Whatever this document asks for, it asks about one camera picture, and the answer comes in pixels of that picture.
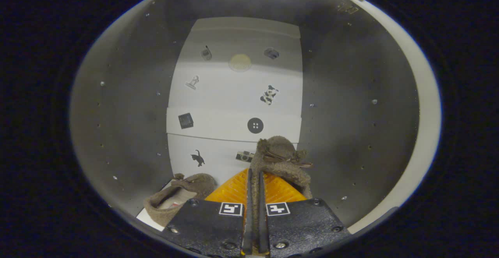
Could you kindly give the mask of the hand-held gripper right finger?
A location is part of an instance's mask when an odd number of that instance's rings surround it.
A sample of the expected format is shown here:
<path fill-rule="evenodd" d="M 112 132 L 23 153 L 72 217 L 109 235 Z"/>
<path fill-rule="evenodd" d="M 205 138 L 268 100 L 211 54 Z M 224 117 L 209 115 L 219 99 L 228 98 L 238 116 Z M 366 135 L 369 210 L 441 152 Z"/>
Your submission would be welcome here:
<path fill-rule="evenodd" d="M 319 256 L 351 237 L 348 228 L 319 198 L 267 203 L 264 173 L 258 175 L 257 251 L 264 256 Z"/>

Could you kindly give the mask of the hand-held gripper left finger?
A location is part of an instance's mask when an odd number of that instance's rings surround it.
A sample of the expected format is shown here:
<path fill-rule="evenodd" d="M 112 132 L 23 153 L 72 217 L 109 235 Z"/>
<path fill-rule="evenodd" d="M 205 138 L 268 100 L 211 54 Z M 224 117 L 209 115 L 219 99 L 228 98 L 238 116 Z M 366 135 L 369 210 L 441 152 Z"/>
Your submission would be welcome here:
<path fill-rule="evenodd" d="M 201 256 L 247 256 L 253 250 L 251 169 L 230 178 L 206 200 L 188 200 L 162 238 Z"/>

